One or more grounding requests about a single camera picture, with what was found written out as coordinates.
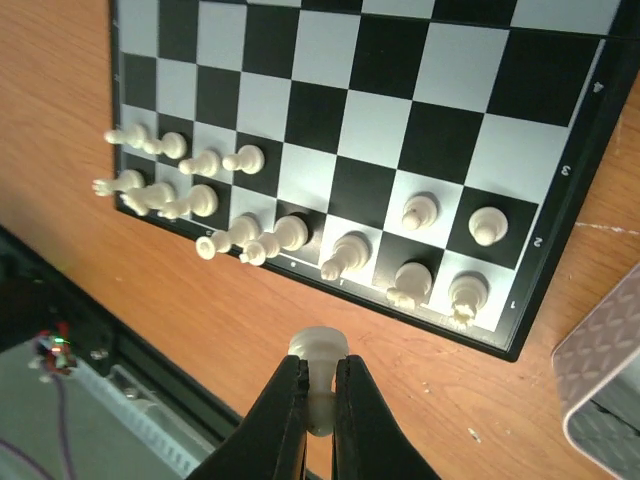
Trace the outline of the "white pawn second row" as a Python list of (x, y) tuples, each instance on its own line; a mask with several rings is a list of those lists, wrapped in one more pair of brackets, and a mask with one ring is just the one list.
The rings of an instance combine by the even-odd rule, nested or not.
[(180, 159), (187, 152), (187, 143), (180, 133), (167, 132), (159, 139), (147, 140), (143, 150), (148, 154), (162, 154), (171, 159)]
[(213, 150), (204, 149), (198, 155), (183, 159), (178, 170), (184, 175), (213, 177), (221, 168), (220, 156)]
[(438, 215), (438, 205), (431, 196), (415, 195), (405, 203), (401, 223), (408, 231), (426, 229), (436, 221)]

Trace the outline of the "white piece corner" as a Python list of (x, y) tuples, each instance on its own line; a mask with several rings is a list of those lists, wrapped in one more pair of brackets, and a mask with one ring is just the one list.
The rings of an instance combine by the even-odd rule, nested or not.
[(489, 297), (489, 282), (477, 271), (465, 271), (454, 277), (448, 295), (451, 321), (459, 328), (471, 326)]
[(103, 134), (104, 140), (112, 145), (129, 145), (141, 149), (147, 142), (148, 130), (143, 124), (134, 123), (124, 129), (111, 129)]

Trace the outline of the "white pawn edge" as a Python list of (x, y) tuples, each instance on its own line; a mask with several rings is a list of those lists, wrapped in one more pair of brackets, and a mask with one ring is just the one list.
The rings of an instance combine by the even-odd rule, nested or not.
[(468, 229), (480, 246), (490, 246), (501, 241), (508, 231), (506, 215), (495, 207), (482, 207), (474, 211), (468, 222)]

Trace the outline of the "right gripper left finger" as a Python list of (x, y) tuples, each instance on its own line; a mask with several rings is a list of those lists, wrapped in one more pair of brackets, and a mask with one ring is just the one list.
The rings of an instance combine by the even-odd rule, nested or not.
[(303, 479), (308, 391), (308, 362), (286, 356), (236, 431), (189, 477)]

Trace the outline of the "white chess piece front row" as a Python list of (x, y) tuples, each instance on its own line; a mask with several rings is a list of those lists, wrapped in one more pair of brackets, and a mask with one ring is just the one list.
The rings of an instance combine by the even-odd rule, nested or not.
[(196, 253), (205, 260), (211, 260), (216, 254), (229, 252), (233, 245), (244, 247), (261, 232), (260, 225), (252, 216), (240, 215), (231, 221), (228, 230), (199, 237), (195, 243)]

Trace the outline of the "white knight piece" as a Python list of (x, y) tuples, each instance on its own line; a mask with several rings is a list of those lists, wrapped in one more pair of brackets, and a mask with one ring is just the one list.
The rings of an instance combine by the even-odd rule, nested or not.
[(361, 232), (349, 232), (336, 240), (328, 259), (320, 266), (323, 280), (334, 281), (348, 272), (362, 270), (371, 258), (369, 242)]

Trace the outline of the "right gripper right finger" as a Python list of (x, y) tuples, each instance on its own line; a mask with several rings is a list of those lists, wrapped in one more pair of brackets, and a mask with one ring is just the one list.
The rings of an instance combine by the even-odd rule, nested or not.
[(358, 355), (337, 364), (332, 448), (334, 479), (439, 477), (402, 432)]

